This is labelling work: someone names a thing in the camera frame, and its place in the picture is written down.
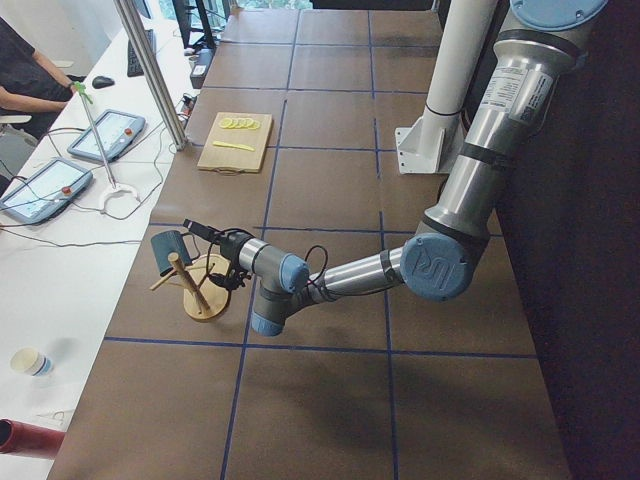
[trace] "person's arm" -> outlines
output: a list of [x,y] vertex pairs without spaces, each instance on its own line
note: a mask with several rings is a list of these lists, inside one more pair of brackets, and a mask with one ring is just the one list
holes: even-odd
[[67,102],[54,102],[7,92],[0,86],[0,108],[25,113],[61,112]]
[[53,79],[65,88],[70,88],[71,79],[65,75],[65,73],[56,67],[51,60],[49,60],[43,53],[37,50],[33,52],[33,59],[38,65],[44,68]]

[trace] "table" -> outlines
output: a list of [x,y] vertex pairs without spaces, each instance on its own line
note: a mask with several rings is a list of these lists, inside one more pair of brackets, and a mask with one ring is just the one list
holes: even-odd
[[[183,93],[196,93],[189,81],[189,63],[182,54],[182,44],[175,36],[177,25],[171,21],[149,22],[156,34],[156,58],[161,67],[172,101],[178,103]],[[163,132],[160,112],[143,76],[126,76],[127,36],[121,31],[87,77],[87,92],[92,96],[95,116],[106,108],[145,117],[147,126],[139,146],[112,164],[116,179],[135,186],[142,198],[156,186],[161,187],[169,172],[175,151],[171,138]],[[94,90],[91,79],[97,75],[112,77],[116,84]],[[60,114],[53,129],[89,126],[78,96]],[[63,156],[77,137],[53,133],[55,147]],[[28,177],[57,156],[54,145],[42,140],[20,174]],[[86,168],[94,163],[74,159]],[[93,171],[94,182],[77,200],[77,204],[96,208],[98,198],[108,185],[103,168]],[[116,220],[95,211],[69,207],[59,217],[35,227],[12,229],[16,233],[58,244],[113,242],[83,248],[58,248],[0,232],[0,262],[5,274],[0,280],[3,299],[3,331],[0,336],[0,405],[2,417],[51,428],[65,429],[93,360],[102,341],[113,309],[131,268],[149,214],[157,200],[157,188],[131,217]],[[109,200],[107,212],[123,217],[136,207],[132,197]],[[4,224],[15,223],[2,215]],[[53,360],[54,371],[47,377],[16,375],[9,368],[13,353],[32,345]],[[50,417],[64,412],[61,421]],[[11,455],[0,457],[0,478],[45,478],[53,462]]]
[[[263,338],[255,282],[207,324],[148,290],[149,239],[185,217],[322,244],[331,266],[401,245],[442,177],[399,175],[393,130],[422,112],[440,35],[431,12],[233,12],[50,480],[569,476],[495,219],[445,304],[397,288]],[[259,174],[197,170],[219,111],[273,115]]]

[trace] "wooden round base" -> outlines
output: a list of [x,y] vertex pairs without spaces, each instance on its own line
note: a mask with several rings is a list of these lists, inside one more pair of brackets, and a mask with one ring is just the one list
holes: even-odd
[[[227,273],[229,268],[229,261],[220,255],[212,253],[210,255],[209,268],[211,269],[210,273],[221,273],[224,275]],[[189,274],[196,284],[199,284],[202,278],[206,275],[206,269],[206,255],[200,257],[193,263],[193,266],[189,267]],[[193,294],[189,292],[189,290],[185,289],[184,309],[196,322],[210,322],[213,320],[213,317],[222,312],[227,306],[227,303],[229,302],[229,292],[222,287],[214,285],[209,280],[205,280],[200,287],[200,291],[210,308],[201,310]]]

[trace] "tablet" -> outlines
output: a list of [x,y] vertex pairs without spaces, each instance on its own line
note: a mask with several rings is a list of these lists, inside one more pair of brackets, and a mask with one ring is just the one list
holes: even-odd
[[20,223],[37,225],[64,210],[92,179],[89,170],[64,158],[54,158],[0,199],[0,210]]
[[[107,161],[113,162],[125,148],[138,136],[145,125],[143,117],[130,113],[118,112],[116,110],[105,110],[96,119],[98,135],[102,140],[102,146],[107,156]],[[80,136],[67,148],[67,152],[85,160],[102,162],[98,142],[91,127],[87,128]]]

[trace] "black shirt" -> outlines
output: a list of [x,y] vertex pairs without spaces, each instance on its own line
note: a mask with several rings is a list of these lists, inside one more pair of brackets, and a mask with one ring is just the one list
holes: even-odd
[[35,49],[0,18],[0,85],[9,93],[66,101],[70,92],[33,59]]

